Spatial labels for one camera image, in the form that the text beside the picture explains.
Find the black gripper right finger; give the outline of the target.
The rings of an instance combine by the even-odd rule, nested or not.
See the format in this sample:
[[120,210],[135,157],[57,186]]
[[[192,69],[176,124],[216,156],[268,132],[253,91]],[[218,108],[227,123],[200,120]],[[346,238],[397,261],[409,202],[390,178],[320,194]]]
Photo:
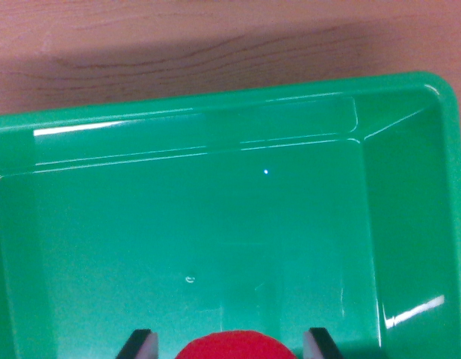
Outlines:
[[303,334],[303,359],[343,359],[326,328],[310,328]]

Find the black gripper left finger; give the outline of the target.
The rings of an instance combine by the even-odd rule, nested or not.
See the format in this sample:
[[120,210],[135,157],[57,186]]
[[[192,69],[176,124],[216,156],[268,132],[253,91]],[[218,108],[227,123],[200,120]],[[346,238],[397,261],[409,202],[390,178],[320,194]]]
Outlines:
[[158,359],[158,334],[150,329],[134,330],[116,359]]

